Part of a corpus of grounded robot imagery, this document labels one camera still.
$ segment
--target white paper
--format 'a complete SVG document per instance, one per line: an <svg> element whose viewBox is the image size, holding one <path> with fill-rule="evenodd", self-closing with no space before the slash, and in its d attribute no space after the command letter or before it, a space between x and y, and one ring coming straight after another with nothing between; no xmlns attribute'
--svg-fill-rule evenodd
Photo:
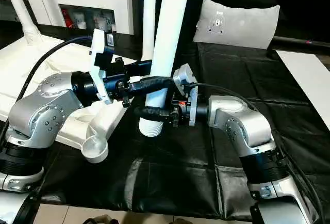
<svg viewBox="0 0 330 224"><path fill-rule="evenodd" d="M330 72L312 54L276 51L330 130Z"/></svg>

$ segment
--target white vertical pole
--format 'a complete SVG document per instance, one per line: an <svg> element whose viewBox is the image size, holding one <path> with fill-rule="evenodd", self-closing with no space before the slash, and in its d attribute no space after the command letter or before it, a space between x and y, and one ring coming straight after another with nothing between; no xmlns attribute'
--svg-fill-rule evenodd
<svg viewBox="0 0 330 224"><path fill-rule="evenodd" d="M11 2L23 26L23 32L27 42L29 44L40 42L40 32L32 22L23 0L11 0Z"/></svg>
<svg viewBox="0 0 330 224"><path fill-rule="evenodd" d="M187 0L162 0L158 21L157 36L151 76L171 76L177 43ZM150 93L146 97L146 106L163 107L167 89ZM140 132L149 137L157 136L162 122L140 118Z"/></svg>
<svg viewBox="0 0 330 224"><path fill-rule="evenodd" d="M155 43L156 0L143 0L143 49L141 60L151 60Z"/></svg>

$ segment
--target floor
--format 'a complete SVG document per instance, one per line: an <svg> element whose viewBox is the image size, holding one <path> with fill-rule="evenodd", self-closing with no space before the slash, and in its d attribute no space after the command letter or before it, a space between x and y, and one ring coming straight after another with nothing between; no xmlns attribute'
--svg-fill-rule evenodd
<svg viewBox="0 0 330 224"><path fill-rule="evenodd" d="M189 218L172 215L137 214L133 212L87 209L84 207L40 205L34 224L83 224L88 218L109 215L117 219L120 224L169 224L181 218L193 224L248 224L241 221L222 221L200 218Z"/></svg>

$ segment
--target black strap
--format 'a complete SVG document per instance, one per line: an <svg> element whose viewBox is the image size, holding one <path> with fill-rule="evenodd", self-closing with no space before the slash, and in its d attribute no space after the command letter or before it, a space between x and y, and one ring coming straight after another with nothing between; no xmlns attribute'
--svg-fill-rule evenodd
<svg viewBox="0 0 330 224"><path fill-rule="evenodd" d="M97 222L92 218L88 218L83 224L97 224Z"/></svg>

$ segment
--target gray pillow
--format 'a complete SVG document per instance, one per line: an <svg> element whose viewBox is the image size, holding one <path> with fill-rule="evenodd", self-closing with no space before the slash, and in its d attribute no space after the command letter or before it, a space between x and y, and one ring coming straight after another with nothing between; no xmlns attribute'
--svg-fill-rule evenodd
<svg viewBox="0 0 330 224"><path fill-rule="evenodd" d="M279 5L243 9L203 0L194 41L266 49L275 34L278 14Z"/></svg>

